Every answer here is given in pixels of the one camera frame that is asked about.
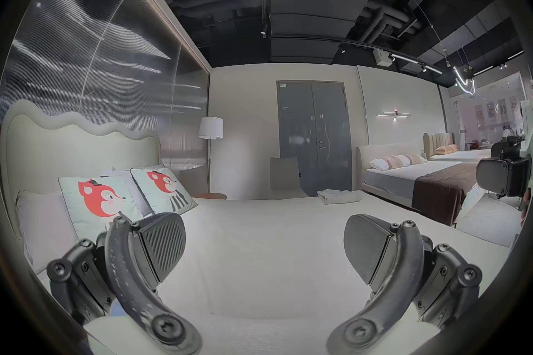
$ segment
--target chair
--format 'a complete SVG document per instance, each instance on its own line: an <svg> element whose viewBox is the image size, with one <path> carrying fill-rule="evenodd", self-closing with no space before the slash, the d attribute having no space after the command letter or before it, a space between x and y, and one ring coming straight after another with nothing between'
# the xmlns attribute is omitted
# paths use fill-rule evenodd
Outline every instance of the chair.
<svg viewBox="0 0 533 355"><path fill-rule="evenodd" d="M301 199L308 195L300 187L300 171L298 159L270 158L270 190L269 199Z"/></svg>

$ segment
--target floor lamp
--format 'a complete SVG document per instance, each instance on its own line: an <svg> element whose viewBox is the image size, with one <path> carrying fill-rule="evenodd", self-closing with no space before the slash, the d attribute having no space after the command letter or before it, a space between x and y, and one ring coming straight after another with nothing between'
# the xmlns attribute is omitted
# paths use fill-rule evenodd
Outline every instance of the floor lamp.
<svg viewBox="0 0 533 355"><path fill-rule="evenodd" d="M224 138L224 120L218 117L202 117L198 137L209 140L207 157L207 192L211 192L211 141Z"/></svg>

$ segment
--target white mattress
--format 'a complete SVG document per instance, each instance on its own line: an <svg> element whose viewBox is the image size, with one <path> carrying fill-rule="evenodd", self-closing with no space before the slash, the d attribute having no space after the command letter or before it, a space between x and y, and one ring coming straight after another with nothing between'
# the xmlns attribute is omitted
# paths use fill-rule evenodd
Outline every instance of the white mattress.
<svg viewBox="0 0 533 355"><path fill-rule="evenodd" d="M457 151L449 154L432 155L431 161L461 161L478 162L481 159L490 157L489 149L474 149L472 151Z"/></svg>
<svg viewBox="0 0 533 355"><path fill-rule="evenodd" d="M158 293L201 333L200 355L327 353L331 331L361 310L370 295L344 253L344 227L353 214L414 220L435 244L449 243L481 268L481 292L507 258L506 247L361 196L357 203L330 205L317 197L197 199L198 207L182 215L187 231L183 257ZM437 332L416 321L411 306L383 344L393 339L395 354L407 354ZM103 317L85 327L119 355L159 353L128 317Z"/></svg>
<svg viewBox="0 0 533 355"><path fill-rule="evenodd" d="M392 170L368 169L363 171L364 183L374 188L382 189L390 194L396 194L406 199L413 199L415 180L420 176L433 173L459 162L434 162L415 164Z"/></svg>

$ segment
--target wavy upholstered headboard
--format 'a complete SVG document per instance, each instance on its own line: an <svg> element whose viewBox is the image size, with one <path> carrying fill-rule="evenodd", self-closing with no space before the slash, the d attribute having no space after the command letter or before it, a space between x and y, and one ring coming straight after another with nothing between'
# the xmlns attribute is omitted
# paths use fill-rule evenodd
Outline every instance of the wavy upholstered headboard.
<svg viewBox="0 0 533 355"><path fill-rule="evenodd" d="M361 189L363 184L363 170L371 168L370 161L385 157L387 155L399 155L414 153L418 154L419 149L416 144L388 144L388 145L366 145L356 147L356 189Z"/></svg>
<svg viewBox="0 0 533 355"><path fill-rule="evenodd" d="M0 131L2 192L19 242L15 208L21 189L58 191L62 176L94 177L112 167L159 164L159 139L151 130L132 132L118 123L95 125L77 112L49 116L29 100L8 110Z"/></svg>
<svg viewBox="0 0 533 355"><path fill-rule="evenodd" d="M454 143L453 133L424 133L424 152L429 160L440 146L448 146Z"/></svg>

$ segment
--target double door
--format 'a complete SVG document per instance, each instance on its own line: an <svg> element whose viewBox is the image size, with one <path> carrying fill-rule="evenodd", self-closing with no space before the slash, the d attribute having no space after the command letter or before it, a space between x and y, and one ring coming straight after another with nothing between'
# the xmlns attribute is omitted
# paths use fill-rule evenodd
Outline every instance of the double door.
<svg viewBox="0 0 533 355"><path fill-rule="evenodd" d="M297 157L300 186L352 189L350 121L344 84L278 81L280 157Z"/></svg>

